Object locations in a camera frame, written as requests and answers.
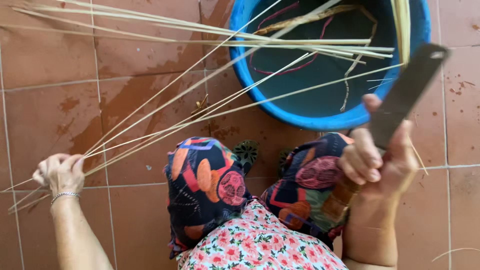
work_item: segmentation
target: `floral shirt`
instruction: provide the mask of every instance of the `floral shirt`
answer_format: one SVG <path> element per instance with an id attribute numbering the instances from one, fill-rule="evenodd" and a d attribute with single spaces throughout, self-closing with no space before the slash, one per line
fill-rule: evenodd
<path id="1" fill-rule="evenodd" d="M 182 270 L 346 270 L 315 237 L 288 229 L 257 200 L 238 219 L 213 230 L 177 256 Z"/>

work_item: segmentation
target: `leg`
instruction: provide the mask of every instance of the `leg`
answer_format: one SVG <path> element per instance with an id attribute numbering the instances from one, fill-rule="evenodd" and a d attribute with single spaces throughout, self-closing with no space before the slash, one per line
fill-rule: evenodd
<path id="1" fill-rule="evenodd" d="M 329 220 L 321 207 L 343 172 L 336 166 L 343 148 L 353 141 L 328 133 L 314 142 L 295 148 L 281 169 L 279 181 L 262 199 L 288 228 L 310 234 L 333 248 L 343 222 Z"/>
<path id="2" fill-rule="evenodd" d="M 168 153 L 168 212 L 176 253 L 194 247 L 223 222 L 240 216 L 250 198 L 238 157 L 219 141 L 193 137 Z"/>

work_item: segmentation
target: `cleaver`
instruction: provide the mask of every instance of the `cleaver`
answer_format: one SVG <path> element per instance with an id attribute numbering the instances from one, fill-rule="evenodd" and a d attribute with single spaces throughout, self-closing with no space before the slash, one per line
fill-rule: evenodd
<path id="1" fill-rule="evenodd" d="M 387 151 L 395 130 L 408 116 L 447 57 L 448 50 L 444 47 L 435 44 L 420 45 L 378 110 L 370 114 L 369 130 L 382 156 Z M 361 185 L 346 176 L 342 177 L 322 205 L 322 212 L 331 220 L 340 222 L 360 190 Z"/>

